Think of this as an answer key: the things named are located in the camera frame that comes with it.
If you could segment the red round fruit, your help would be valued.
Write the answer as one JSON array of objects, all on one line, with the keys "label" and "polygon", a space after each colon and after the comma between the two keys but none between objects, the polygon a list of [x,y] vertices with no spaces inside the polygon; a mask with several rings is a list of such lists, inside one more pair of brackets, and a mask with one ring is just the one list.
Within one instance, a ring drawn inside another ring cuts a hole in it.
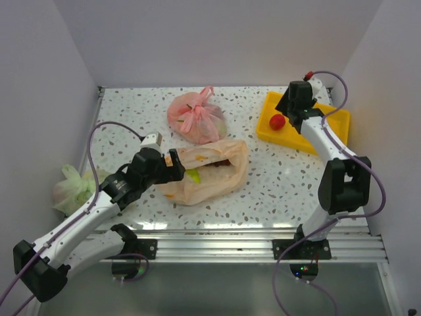
[{"label": "red round fruit", "polygon": [[286,124],[285,117],[281,114],[276,114],[269,120],[269,127],[274,130],[281,130]]}]

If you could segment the orange plastic fruit bag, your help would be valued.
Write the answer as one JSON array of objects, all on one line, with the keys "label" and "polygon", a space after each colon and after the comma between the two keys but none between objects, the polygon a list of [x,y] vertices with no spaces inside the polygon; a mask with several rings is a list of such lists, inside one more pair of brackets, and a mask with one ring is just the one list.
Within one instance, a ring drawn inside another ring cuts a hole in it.
[{"label": "orange plastic fruit bag", "polygon": [[[177,149],[185,169],[197,169],[201,183],[194,183],[184,173],[181,181],[157,185],[157,190],[170,201],[195,205],[229,194],[244,185],[249,172],[249,148],[243,140],[220,140],[195,147]],[[207,167],[207,164],[228,159],[228,167]]]}]

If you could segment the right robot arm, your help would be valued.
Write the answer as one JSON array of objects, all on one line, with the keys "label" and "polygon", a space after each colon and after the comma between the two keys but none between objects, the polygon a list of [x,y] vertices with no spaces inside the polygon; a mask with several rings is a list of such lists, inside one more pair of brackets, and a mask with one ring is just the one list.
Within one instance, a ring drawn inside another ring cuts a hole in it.
[{"label": "right robot arm", "polygon": [[316,251],[316,242],[325,240],[341,219],[355,218],[353,213],[368,203],[370,193],[369,158],[348,152],[315,104],[311,84],[299,80],[289,83],[276,106],[298,134],[309,141],[324,164],[318,205],[310,219],[297,229],[293,242],[294,253],[303,259]]}]

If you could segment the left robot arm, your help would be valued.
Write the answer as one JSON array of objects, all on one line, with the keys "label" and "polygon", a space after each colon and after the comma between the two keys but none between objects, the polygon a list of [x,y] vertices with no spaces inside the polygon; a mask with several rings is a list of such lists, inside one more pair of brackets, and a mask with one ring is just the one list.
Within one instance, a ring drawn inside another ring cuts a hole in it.
[{"label": "left robot arm", "polygon": [[72,266],[65,261],[104,221],[138,200],[152,185],[181,181],[185,169],[178,152],[170,160],[152,147],[143,147],[131,163],[108,175],[98,192],[67,220],[35,242],[21,240],[13,248],[14,272],[40,301],[54,298],[68,282]]}]

